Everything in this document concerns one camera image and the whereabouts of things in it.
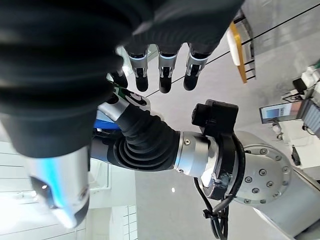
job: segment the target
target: blue light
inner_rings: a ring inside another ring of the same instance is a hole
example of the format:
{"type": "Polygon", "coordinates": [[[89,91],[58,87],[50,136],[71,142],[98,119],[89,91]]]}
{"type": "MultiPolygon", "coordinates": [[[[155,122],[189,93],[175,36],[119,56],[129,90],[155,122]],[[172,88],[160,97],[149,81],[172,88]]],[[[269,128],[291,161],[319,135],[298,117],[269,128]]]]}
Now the blue light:
{"type": "Polygon", "coordinates": [[[46,176],[48,181],[46,183],[51,188],[55,205],[57,205],[57,207],[65,206],[65,197],[61,188],[62,183],[60,182],[61,169],[58,166],[59,160],[57,160],[55,157],[48,157],[42,158],[40,161],[42,161],[40,170],[43,171],[44,175],[46,176]]]}

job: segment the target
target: black cover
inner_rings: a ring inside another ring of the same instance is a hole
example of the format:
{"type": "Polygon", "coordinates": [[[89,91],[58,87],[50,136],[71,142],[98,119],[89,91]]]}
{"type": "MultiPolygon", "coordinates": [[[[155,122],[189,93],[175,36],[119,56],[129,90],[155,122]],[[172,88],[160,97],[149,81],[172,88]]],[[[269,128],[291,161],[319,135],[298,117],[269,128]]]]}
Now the black cover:
{"type": "Polygon", "coordinates": [[[107,160],[111,164],[152,172],[174,167],[180,133],[158,116],[129,105],[116,123],[124,136],[113,147],[109,145],[107,160]]]}
{"type": "Polygon", "coordinates": [[[106,74],[123,64],[116,46],[216,45],[242,2],[0,1],[0,113],[13,146],[46,158],[90,144],[106,74]]]}

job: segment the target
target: floor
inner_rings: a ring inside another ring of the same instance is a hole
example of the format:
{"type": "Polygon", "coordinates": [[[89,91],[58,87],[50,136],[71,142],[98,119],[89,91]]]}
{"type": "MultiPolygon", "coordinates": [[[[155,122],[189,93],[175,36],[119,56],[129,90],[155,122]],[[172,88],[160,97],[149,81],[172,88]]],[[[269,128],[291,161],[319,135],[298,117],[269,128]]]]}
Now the floor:
{"type": "MultiPolygon", "coordinates": [[[[320,58],[319,0],[247,0],[242,7],[254,36],[256,79],[243,84],[232,62],[226,39],[209,58],[193,91],[183,88],[188,47],[183,45],[173,73],[172,89],[159,89],[158,59],[149,62],[149,89],[142,93],[152,110],[161,113],[175,130],[196,131],[191,113],[197,103],[207,99],[237,104],[237,130],[246,130],[265,139],[286,154],[287,145],[277,142],[269,125],[260,123],[259,107],[280,103],[283,93],[292,89],[292,79],[301,75],[320,58]]],[[[137,91],[134,77],[129,88],[137,91]]],[[[140,240],[214,239],[205,208],[193,179],[174,170],[136,172],[137,222],[140,240]]],[[[232,203],[229,239],[284,239],[265,223],[252,208],[232,203]]]]}

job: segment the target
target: white wall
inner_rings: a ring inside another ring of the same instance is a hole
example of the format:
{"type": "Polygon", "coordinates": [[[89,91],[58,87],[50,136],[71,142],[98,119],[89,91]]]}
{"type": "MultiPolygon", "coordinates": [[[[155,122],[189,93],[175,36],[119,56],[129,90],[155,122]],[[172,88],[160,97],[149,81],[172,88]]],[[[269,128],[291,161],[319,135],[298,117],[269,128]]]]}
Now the white wall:
{"type": "Polygon", "coordinates": [[[0,240],[85,239],[86,221],[76,230],[64,228],[31,191],[23,157],[0,142],[0,240]]]}
{"type": "Polygon", "coordinates": [[[91,192],[90,209],[136,204],[135,171],[114,165],[109,167],[111,168],[111,189],[91,192]]]}
{"type": "Polygon", "coordinates": [[[110,207],[89,209],[86,216],[86,239],[109,240],[110,207]]]}

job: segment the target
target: black robotic finger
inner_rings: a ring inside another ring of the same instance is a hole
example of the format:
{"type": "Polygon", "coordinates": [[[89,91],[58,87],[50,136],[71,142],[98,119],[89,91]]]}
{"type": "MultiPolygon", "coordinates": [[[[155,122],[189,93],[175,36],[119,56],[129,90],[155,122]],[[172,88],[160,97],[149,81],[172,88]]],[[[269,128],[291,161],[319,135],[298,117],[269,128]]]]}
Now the black robotic finger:
{"type": "Polygon", "coordinates": [[[159,89],[160,92],[163,94],[167,94],[171,90],[171,77],[169,77],[170,73],[170,68],[169,67],[164,67],[163,68],[163,77],[160,76],[159,80],[159,89]]]}
{"type": "Polygon", "coordinates": [[[191,91],[195,89],[197,82],[198,82],[198,72],[199,72],[199,65],[192,65],[190,74],[185,74],[184,81],[183,81],[183,87],[187,91],[191,91]]]}
{"type": "Polygon", "coordinates": [[[135,75],[136,88],[140,92],[145,92],[148,89],[148,48],[148,44],[137,44],[134,41],[124,46],[135,75]]]}
{"type": "Polygon", "coordinates": [[[113,78],[113,81],[118,84],[120,87],[127,88],[128,87],[128,81],[126,78],[126,75],[124,71],[116,71],[110,73],[111,77],[113,78]]]}
{"type": "Polygon", "coordinates": [[[159,68],[159,90],[163,94],[171,90],[172,74],[175,69],[177,55],[181,44],[163,45],[158,47],[158,68],[159,68]]]}
{"type": "Polygon", "coordinates": [[[136,76],[135,76],[135,84],[136,88],[140,92],[145,92],[148,89],[148,76],[145,74],[144,76],[144,69],[143,68],[137,68],[136,69],[136,76]]]}
{"type": "Polygon", "coordinates": [[[186,61],[186,72],[183,86],[187,91],[195,89],[200,72],[206,66],[209,56],[218,46],[218,42],[213,44],[188,43],[190,48],[186,61]]]}

